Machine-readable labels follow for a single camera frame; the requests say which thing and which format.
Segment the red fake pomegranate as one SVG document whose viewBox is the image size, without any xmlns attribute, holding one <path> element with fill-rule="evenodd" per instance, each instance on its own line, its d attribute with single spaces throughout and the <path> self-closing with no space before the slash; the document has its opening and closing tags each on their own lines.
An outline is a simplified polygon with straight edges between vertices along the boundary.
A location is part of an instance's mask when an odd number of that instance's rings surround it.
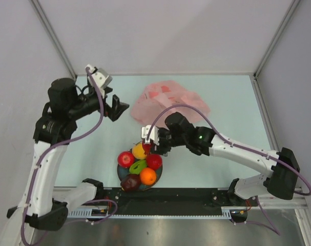
<svg viewBox="0 0 311 246">
<path fill-rule="evenodd" d="M 156 171 L 162 167 L 162 158 L 158 154 L 149 154 L 146 157 L 146 163 L 148 168 L 151 168 L 154 171 Z"/>
</svg>

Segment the orange fake fruit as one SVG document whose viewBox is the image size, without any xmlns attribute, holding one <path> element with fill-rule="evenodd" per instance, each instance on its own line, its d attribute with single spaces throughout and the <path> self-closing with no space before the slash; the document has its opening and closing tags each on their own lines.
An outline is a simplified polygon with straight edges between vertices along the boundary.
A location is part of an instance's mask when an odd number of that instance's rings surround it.
<svg viewBox="0 0 311 246">
<path fill-rule="evenodd" d="M 136 159 L 139 159 L 139 160 L 143 160 L 143 159 L 146 159 L 147 157 L 147 154 L 143 148 L 143 145 L 142 143 L 138 143 L 136 144 L 133 148 L 132 148 L 132 154 L 133 156 L 136 158 Z"/>
</svg>

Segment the pink plastic bag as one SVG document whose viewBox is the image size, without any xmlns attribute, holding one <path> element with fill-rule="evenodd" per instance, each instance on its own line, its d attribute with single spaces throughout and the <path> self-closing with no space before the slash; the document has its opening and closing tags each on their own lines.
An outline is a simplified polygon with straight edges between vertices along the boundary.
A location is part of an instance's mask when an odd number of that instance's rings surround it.
<svg viewBox="0 0 311 246">
<path fill-rule="evenodd" d="M 151 125 L 163 110 L 178 104 L 190 105 L 205 116 L 211 111 L 199 94 L 167 80 L 146 86 L 133 105 L 131 116 L 143 126 Z"/>
</svg>

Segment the green fake star fruit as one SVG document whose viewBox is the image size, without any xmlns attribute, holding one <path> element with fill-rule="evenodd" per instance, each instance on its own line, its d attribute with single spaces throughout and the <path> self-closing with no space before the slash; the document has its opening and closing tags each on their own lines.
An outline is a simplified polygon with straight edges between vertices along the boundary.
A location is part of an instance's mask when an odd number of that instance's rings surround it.
<svg viewBox="0 0 311 246">
<path fill-rule="evenodd" d="M 140 172 L 146 167 L 147 167 L 147 162 L 145 160 L 139 160 L 130 166 L 129 172 L 130 174 L 139 175 Z"/>
</svg>

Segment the orange fake tangerine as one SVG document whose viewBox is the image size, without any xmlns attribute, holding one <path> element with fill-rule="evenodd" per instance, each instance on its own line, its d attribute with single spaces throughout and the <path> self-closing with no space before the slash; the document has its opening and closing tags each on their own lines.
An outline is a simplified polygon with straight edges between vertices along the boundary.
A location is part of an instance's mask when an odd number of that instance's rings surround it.
<svg viewBox="0 0 311 246">
<path fill-rule="evenodd" d="M 151 168 L 144 168 L 139 173 L 139 177 L 141 180 L 141 183 L 146 186 L 151 186 L 156 182 L 157 174 L 156 172 Z"/>
</svg>

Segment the red fake apple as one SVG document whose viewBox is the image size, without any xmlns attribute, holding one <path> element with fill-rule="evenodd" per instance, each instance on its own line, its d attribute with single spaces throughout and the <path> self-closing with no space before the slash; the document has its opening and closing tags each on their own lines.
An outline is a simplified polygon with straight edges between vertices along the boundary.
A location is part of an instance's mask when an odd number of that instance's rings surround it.
<svg viewBox="0 0 311 246">
<path fill-rule="evenodd" d="M 119 154 L 117 162 L 122 168 L 129 168 L 135 162 L 135 157 L 131 152 L 124 151 Z"/>
</svg>

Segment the dark blue ceramic plate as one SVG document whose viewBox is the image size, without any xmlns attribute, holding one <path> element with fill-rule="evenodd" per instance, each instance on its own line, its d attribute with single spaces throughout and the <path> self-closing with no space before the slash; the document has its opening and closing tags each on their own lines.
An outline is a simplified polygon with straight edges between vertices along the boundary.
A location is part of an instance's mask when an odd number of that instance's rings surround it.
<svg viewBox="0 0 311 246">
<path fill-rule="evenodd" d="M 155 172 L 157 174 L 157 179 L 156 179 L 156 182 L 157 182 L 160 179 L 161 175 L 162 175 L 162 167 L 159 168 L 158 170 L 156 170 Z M 129 168 L 122 168 L 121 166 L 118 165 L 118 162 L 117 162 L 117 175 L 118 175 L 118 178 L 119 178 L 120 182 L 129 174 L 130 174 Z M 153 185 L 146 186 L 146 185 L 141 183 L 141 185 L 140 185 L 140 187 L 139 187 L 139 189 L 137 191 L 147 190 L 147 189 L 151 188 Z"/>
</svg>

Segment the dark red fake plum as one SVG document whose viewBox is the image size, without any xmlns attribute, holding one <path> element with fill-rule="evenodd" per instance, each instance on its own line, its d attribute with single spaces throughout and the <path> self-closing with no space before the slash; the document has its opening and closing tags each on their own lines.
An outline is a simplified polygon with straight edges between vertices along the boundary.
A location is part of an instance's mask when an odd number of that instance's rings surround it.
<svg viewBox="0 0 311 246">
<path fill-rule="evenodd" d="M 121 189 L 125 192 L 137 191 L 141 185 L 140 176 L 129 174 L 121 181 L 120 185 Z"/>
</svg>

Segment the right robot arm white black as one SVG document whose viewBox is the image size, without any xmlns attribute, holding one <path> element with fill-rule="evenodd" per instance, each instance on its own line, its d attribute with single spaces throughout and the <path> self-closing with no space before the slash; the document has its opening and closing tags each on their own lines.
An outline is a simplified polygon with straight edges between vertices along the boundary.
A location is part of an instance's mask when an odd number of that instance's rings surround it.
<svg viewBox="0 0 311 246">
<path fill-rule="evenodd" d="M 220 135 L 214 129 L 193 126 L 179 112 L 170 114 L 165 125 L 165 128 L 145 128 L 144 140 L 152 144 L 151 153 L 166 155 L 172 147 L 185 146 L 198 156 L 225 158 L 258 172 L 256 176 L 232 181 L 227 193 L 232 205 L 239 206 L 248 198 L 264 194 L 283 200 L 293 198 L 300 168 L 292 150 L 252 149 Z"/>
</svg>

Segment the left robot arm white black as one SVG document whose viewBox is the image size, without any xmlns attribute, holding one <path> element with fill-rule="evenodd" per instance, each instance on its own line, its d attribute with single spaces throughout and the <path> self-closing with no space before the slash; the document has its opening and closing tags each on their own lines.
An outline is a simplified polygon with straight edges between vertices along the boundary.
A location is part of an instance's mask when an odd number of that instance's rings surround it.
<svg viewBox="0 0 311 246">
<path fill-rule="evenodd" d="M 43 231 L 58 231 L 68 214 L 80 205 L 90 201 L 94 205 L 103 202 L 103 183 L 91 178 L 84 179 L 63 200 L 53 198 L 53 188 L 59 165 L 72 142 L 72 134 L 77 129 L 77 120 L 98 111 L 100 117 L 116 121 L 129 107 L 120 102 L 117 95 L 112 97 L 112 105 L 106 103 L 107 94 L 112 92 L 108 85 L 111 76 L 96 76 L 100 94 L 96 93 L 88 78 L 87 94 L 77 93 L 76 83 L 71 78 L 60 78 L 52 82 L 48 89 L 49 102 L 45 104 L 41 118 L 35 125 L 33 135 L 34 159 L 30 173 L 30 183 L 26 187 L 22 202 L 10 208 L 7 218 L 12 219 L 20 208 L 26 209 L 23 224 Z"/>
</svg>

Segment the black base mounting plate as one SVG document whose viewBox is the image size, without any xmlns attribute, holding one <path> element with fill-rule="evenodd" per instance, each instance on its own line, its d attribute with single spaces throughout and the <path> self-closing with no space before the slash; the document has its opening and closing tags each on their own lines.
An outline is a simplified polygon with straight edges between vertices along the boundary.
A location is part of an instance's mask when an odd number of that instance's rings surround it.
<svg viewBox="0 0 311 246">
<path fill-rule="evenodd" d="M 218 215 L 225 207 L 257 206 L 254 197 L 245 201 L 218 188 L 149 188 L 135 192 L 105 188 L 105 198 L 118 204 L 119 215 Z"/>
</svg>

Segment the left aluminium frame post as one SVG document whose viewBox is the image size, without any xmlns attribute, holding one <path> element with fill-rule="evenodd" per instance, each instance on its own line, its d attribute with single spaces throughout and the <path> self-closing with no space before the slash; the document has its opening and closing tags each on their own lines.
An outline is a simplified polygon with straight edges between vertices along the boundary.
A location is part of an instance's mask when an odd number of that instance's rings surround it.
<svg viewBox="0 0 311 246">
<path fill-rule="evenodd" d="M 37 18 L 39 19 L 41 25 L 43 26 L 46 34 L 48 35 L 57 55 L 59 56 L 61 62 L 63 63 L 66 70 L 69 72 L 72 78 L 77 78 L 77 74 L 75 73 L 71 62 L 51 24 L 49 21 L 44 8 L 42 7 L 40 1 L 38 0 L 29 0 L 29 3 L 34 10 Z"/>
</svg>

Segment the aluminium frame post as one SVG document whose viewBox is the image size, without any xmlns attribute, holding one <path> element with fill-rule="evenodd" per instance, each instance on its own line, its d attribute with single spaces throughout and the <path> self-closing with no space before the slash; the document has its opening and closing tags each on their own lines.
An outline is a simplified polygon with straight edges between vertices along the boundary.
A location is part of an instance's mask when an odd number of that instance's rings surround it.
<svg viewBox="0 0 311 246">
<path fill-rule="evenodd" d="M 51 24 L 49 21 L 44 8 L 42 7 L 40 1 L 38 0 L 29 0 L 29 3 L 34 10 L 37 18 L 39 19 L 41 25 L 43 26 L 46 34 L 48 35 L 57 55 L 59 56 L 61 62 L 63 63 L 66 70 L 69 72 L 72 78 L 77 78 L 77 74 L 75 73 L 71 62 Z"/>
<path fill-rule="evenodd" d="M 257 66 L 255 72 L 253 73 L 253 77 L 255 79 L 258 79 L 261 71 L 263 70 L 264 66 L 268 62 L 272 52 L 274 51 L 275 47 L 277 46 L 279 40 L 282 38 L 286 28 L 288 27 L 289 23 L 291 22 L 292 18 L 294 17 L 294 14 L 296 13 L 298 7 L 302 3 L 302 0 L 293 0 L 291 4 L 289 5 L 282 21 L 280 22 L 277 30 L 275 31 L 275 34 L 273 38 L 271 39 L 263 57 L 260 60 L 259 65 Z"/>
</svg>

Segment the aluminium front rail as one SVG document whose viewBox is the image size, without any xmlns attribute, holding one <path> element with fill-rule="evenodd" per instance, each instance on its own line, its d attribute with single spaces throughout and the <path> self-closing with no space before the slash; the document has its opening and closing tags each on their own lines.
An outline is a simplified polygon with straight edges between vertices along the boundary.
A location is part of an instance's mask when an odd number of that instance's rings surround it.
<svg viewBox="0 0 311 246">
<path fill-rule="evenodd" d="M 64 198 L 74 187 L 55 187 L 54 198 Z M 265 209 L 307 209 L 306 200 L 301 195 L 295 195 L 292 200 L 283 200 L 270 194 L 260 195 L 259 201 Z"/>
</svg>

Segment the right aluminium frame post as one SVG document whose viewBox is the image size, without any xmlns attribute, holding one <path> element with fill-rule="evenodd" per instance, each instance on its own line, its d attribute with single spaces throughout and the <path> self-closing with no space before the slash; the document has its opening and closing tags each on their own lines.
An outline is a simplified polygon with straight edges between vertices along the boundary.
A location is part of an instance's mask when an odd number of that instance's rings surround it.
<svg viewBox="0 0 311 246">
<path fill-rule="evenodd" d="M 288 27 L 289 23 L 291 22 L 292 18 L 294 17 L 294 14 L 296 13 L 298 7 L 302 3 L 302 0 L 293 0 L 291 4 L 289 5 L 282 21 L 280 22 L 277 30 L 275 31 L 275 34 L 273 38 L 271 39 L 263 57 L 260 60 L 259 65 L 257 66 L 255 72 L 253 73 L 253 77 L 255 79 L 258 79 L 261 71 L 263 70 L 264 66 L 268 62 L 272 52 L 274 51 L 275 47 L 277 46 L 279 40 L 282 38 L 286 28 Z"/>
</svg>

